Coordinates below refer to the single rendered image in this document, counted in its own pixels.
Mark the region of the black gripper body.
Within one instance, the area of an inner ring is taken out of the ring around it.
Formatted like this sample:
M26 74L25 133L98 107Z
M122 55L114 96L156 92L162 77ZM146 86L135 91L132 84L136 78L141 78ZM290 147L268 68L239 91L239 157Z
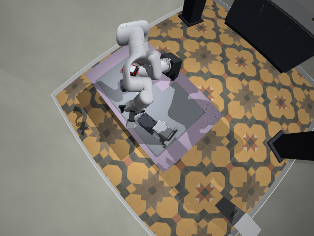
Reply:
M127 102L124 104L124 105L126 105L125 108L124 108L124 111L125 111L125 112L130 112L130 110L135 111L135 110L132 108L132 106L131 106L131 101L132 101L132 100L129 100L129 101L127 101ZM142 110L143 110L143 109L142 109ZM141 110L141 111L142 111L142 110ZM135 111L135 113L138 114L138 113L140 113L141 111Z

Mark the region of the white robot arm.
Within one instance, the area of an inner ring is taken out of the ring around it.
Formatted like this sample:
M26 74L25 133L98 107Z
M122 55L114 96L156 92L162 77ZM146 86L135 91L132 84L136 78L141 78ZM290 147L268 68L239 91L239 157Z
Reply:
M141 111L153 102L152 80L159 80L162 72L171 69L170 60L160 59L157 51L148 48L149 23L145 20L123 23L116 31L119 46L129 47L129 59L123 67L123 84L127 92L139 92L131 101L135 111ZM130 76L133 63L144 64L139 68L140 76Z

